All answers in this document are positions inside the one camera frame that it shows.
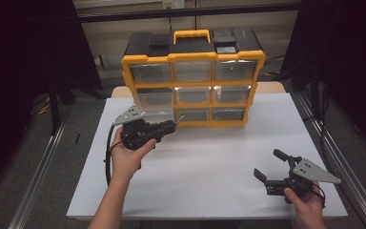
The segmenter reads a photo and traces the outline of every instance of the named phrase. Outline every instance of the floor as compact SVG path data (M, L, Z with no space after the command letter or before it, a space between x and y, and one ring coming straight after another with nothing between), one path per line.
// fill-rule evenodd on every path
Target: floor
M111 94L112 88L120 84L119 79L107 78L104 80L103 94ZM292 93L295 105L300 114L304 113L292 92L290 81L283 82L287 92ZM87 221L69 219L65 216L69 203L83 168L86 156L92 144L97 123L100 119L104 101L98 101L82 92L74 92L77 99L71 107L68 126L65 126L62 140L55 150L49 169L46 172L42 186L28 214L28 220L20 228L86 228ZM345 114L335 100L330 98L329 109L326 112L325 125L331 133L337 146L346 157L356 176L366 188L366 138L356 131L353 120ZM34 108L38 111L43 104ZM63 114L67 107L61 105ZM317 135L312 122L305 122L307 129L315 142L316 148L321 151L320 137ZM28 189L34 172L38 167L47 145L51 139L51 114L47 110L43 114L35 114L30 120L28 129L19 142L16 150L2 171L0 182L0 228L8 228ZM327 156L333 173L342 177L334 161ZM349 213L349 217L342 219L325 219L328 228L364 228L366 217L353 197L346 183L338 189L341 199ZM296 228L290 220L243 220L243 221L144 221L143 228ZM125 221L122 228L135 229L140 227L138 221Z

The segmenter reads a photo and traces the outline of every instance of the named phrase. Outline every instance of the human hand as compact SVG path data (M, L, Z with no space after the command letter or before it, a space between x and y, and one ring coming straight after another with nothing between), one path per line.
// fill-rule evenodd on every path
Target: human hand
M142 158L153 149L156 144L155 139L151 139L136 151L127 149L121 142L122 127L117 132L112 142L112 180L130 182L133 174L138 170Z
M313 190L319 193L319 184L316 181L314 184ZM320 197L310 192L305 197L299 198L290 188L284 189L284 193L295 206L296 222L300 229L326 228L322 217L322 199Z

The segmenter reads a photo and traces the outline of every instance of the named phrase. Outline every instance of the white table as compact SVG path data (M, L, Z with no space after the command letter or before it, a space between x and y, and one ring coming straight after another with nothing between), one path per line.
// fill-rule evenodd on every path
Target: white table
M110 98L71 201L68 217L91 219L107 184L103 159L112 122L132 105ZM283 179L289 166L273 149L302 156L325 168L289 94L256 94L244 127L178 128L142 161L126 196L123 219L285 219L295 214L284 197L266 194L253 176ZM347 212L333 184L324 217Z

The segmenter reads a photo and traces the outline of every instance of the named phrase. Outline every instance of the wall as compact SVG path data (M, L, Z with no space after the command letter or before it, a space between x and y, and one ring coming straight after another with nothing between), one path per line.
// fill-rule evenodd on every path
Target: wall
M119 2L125 5L92 7L94 4L110 5L109 2ZM126 4L128 1L91 1L74 0L79 14L92 13L119 13L128 11L162 10L162 2L151 0L135 0L139 4ZM234 7L261 4L276 4L300 2L299 0L186 0L186 8L213 8L213 7ZM260 41L267 57L285 54L293 32L297 11L282 12L261 12L227 15L211 15L197 17L177 17L158 19L143 19L131 21L85 23L83 29L91 47L91 52L96 56L96 64L100 76L112 77L121 75L119 62L127 47L130 36L138 31L152 31L154 33L169 32L172 30L194 30L198 29L226 29L234 27L252 27ZM102 55L106 71L99 66L98 55Z

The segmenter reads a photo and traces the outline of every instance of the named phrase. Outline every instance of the black cable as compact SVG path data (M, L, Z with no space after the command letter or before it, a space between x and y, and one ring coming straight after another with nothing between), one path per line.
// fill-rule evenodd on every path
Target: black cable
M115 143L114 145L111 146L111 141L112 141L112 130L114 130L114 126L112 125L110 127L110 131L109 131L109 135L108 135L108 141L106 144L106 158L104 160L105 162L105 173L106 173L106 181L108 183L108 186L110 184L110 180L112 178L112 175L110 173L110 161L111 161L111 157L112 157L112 149L114 149L115 146L117 146L118 144L120 144L121 142L123 142L122 140Z
M194 0L194 7L197 8L197 0ZM197 30L197 16L194 17L194 29Z
M33 102L31 106L34 107L35 105L41 103L43 100L47 99L47 97L49 97L49 95L45 94L42 98L38 99L36 102Z
M275 61L276 59L278 59L278 58L282 58L282 57L284 57L285 55L278 55L278 56L274 56L274 57L271 57L271 58L269 58L269 59L267 59L266 61L264 61L264 64L263 65L268 65L268 64L270 64L271 62L273 62L273 61Z
M317 195L320 199L322 199L322 209L324 209L326 206L325 206L325 201L326 201L326 195L325 195L325 192L323 192L323 189L319 187L319 185L316 185L314 183L312 183L314 186L316 186L320 192L322 192L322 195L314 190L311 190L311 192L315 195Z
M169 17L169 33L172 32L172 19Z

